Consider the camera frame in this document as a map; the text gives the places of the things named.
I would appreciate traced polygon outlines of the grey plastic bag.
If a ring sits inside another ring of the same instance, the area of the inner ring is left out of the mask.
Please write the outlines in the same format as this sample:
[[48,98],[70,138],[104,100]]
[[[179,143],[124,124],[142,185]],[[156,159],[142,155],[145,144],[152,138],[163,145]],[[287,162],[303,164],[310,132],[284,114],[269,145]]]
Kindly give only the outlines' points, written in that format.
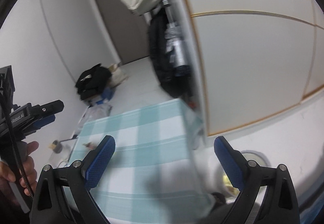
[[77,128],[74,131],[74,135],[78,136],[86,123],[108,117],[112,108],[113,107],[109,103],[102,103],[100,105],[89,107],[79,121]]

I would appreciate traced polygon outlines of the black clothes pile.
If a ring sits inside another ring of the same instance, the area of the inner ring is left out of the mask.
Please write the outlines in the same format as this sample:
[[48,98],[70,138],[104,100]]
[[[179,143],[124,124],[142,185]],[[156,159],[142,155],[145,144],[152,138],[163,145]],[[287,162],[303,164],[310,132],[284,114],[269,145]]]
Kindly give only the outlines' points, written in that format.
[[80,100],[84,101],[100,95],[111,79],[111,71],[100,63],[84,71],[78,78],[75,88]]

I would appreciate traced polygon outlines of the blue cardboard box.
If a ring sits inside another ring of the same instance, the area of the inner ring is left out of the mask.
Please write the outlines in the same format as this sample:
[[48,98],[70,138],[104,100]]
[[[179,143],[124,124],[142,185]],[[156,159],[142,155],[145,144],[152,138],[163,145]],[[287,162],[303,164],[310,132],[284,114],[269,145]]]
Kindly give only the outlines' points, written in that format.
[[109,102],[115,94],[115,90],[110,87],[106,87],[103,92],[99,95],[95,95],[87,100],[87,102],[91,105],[101,105],[105,102]]

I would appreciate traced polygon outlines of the teal checked tablecloth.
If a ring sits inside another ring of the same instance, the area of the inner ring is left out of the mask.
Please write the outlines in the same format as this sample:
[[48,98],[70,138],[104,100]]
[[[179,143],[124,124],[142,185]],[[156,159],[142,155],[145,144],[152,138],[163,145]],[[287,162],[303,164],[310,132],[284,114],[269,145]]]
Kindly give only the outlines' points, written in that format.
[[175,99],[86,123],[70,160],[81,160],[106,135],[116,150],[91,195],[111,223],[196,223],[213,197],[193,156],[201,120]]

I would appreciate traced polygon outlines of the beige tote bag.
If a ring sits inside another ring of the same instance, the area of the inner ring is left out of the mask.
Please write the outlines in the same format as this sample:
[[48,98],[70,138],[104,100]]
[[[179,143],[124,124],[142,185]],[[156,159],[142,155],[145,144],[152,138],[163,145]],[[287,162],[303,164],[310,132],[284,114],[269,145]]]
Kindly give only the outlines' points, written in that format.
[[122,84],[128,79],[128,75],[120,68],[116,63],[111,65],[108,70],[111,72],[112,76],[108,81],[108,86],[115,88]]

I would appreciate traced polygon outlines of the black hanging coat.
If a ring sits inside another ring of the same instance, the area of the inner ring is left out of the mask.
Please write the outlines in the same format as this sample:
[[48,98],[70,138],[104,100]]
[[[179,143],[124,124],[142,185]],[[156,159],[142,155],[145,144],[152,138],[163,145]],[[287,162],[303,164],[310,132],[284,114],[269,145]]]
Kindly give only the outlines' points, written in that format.
[[176,49],[165,37],[169,20],[164,8],[151,16],[148,27],[149,57],[161,88],[172,98],[188,91],[189,65],[176,63]]

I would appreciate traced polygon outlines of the brown door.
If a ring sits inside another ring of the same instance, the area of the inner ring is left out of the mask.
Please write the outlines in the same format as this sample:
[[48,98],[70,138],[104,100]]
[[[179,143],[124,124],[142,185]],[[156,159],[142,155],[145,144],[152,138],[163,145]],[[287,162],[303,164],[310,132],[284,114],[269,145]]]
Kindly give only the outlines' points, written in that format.
[[121,63],[128,64],[149,56],[145,18],[133,14],[120,0],[95,2]]

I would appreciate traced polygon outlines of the silver folded umbrella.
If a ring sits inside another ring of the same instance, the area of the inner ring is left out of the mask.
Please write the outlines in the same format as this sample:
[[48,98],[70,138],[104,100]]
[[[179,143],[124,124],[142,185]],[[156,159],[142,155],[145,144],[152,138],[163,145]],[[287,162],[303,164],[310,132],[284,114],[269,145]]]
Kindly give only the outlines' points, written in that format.
[[175,76],[190,76],[191,69],[185,52],[181,27],[173,17],[171,4],[168,0],[163,0],[163,7],[168,19],[165,31],[166,54],[175,69]]

